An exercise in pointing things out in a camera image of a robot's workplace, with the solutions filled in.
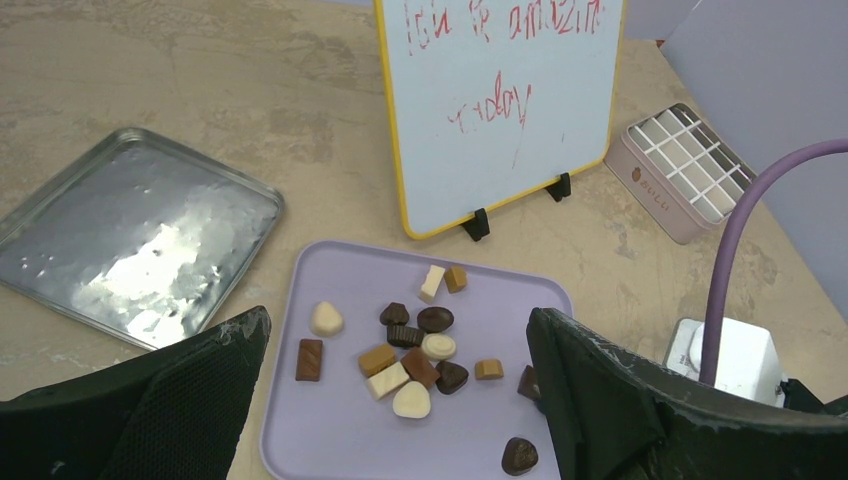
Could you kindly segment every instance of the purple tube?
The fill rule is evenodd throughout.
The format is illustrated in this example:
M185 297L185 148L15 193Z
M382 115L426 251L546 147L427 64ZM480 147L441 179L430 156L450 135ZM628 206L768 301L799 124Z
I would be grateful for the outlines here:
M716 263L713 267L713 278L710 282L710 294L707 298L707 313L704 318L704 343L701 348L701 374L698 380L709 386L715 385L718 370L718 352L721 343L721 326L724 321L724 304L727 301L727 287L730 283L730 270L739 246L739 238L745 229L745 222L751 216L751 211L778 178L798 165L814 158L848 153L848 138L820 142L800 150L774 162L761 175L751 182L739 203L730 214L727 226L721 235L721 242L716 252Z

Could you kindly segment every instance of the dark chocolate heart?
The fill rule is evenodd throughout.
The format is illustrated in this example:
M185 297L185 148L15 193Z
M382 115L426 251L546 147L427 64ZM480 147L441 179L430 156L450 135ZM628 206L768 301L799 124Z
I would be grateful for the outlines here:
M513 437L506 442L501 468L504 472L517 477L529 472L539 463L539 453L528 440Z
M539 393L539 384L536 382L536 370L530 365L524 367L521 380L518 382L518 393L533 401L542 398Z
M453 313L445 307L427 307L418 314L418 328L427 333L441 333L453 325Z
M392 302L380 314L380 323L383 325L406 325L409 322L409 312L406 305Z
M468 370L461 365L442 360L436 364L436 370L441 375L436 388L445 395L456 392L468 381Z

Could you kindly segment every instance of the whiteboard stand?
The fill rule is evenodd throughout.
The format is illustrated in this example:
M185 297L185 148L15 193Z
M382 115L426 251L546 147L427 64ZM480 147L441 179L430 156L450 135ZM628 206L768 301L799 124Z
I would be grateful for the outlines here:
M479 242L483 237L489 234L489 216L486 215L485 208L479 208L474 212L474 218L462 223L462 228L468 232L471 240Z
M559 176L559 180L545 187L548 194L555 202L561 202L563 198L571 196L571 175L563 173ZM489 227L489 216L486 214L485 208L478 208L474 212L474 218L462 223L462 228L465 229L468 236L475 242L479 242L486 235L491 233Z
M557 183L545 187L545 190L548 191L555 202L561 202L563 198L571 196L571 175L568 172L563 173L559 176Z

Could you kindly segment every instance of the silver tray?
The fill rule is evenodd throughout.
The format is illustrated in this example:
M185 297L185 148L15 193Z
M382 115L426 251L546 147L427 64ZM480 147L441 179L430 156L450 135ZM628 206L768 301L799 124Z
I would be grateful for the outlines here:
M113 132L0 220L0 283L147 349L203 330L283 212L153 132Z

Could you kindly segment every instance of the table surface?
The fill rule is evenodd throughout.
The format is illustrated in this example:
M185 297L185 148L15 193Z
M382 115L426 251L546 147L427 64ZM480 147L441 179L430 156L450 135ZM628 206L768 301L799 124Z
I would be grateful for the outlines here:
M662 360L682 317L702 319L718 244L675 244L604 166L572 197L538 192L490 214L480 243L400 224L374 18L307 1L31 1L0 10L0 215L109 132L162 133L279 189L289 210L214 323L257 304L274 321L230 478L267 478L259 430L298 252L337 238L546 275L576 317ZM653 42L625 41L613 132L692 104ZM0 400L142 350L0 288ZM727 315L768 328L790 376L848 392L846 325L765 207L741 242Z

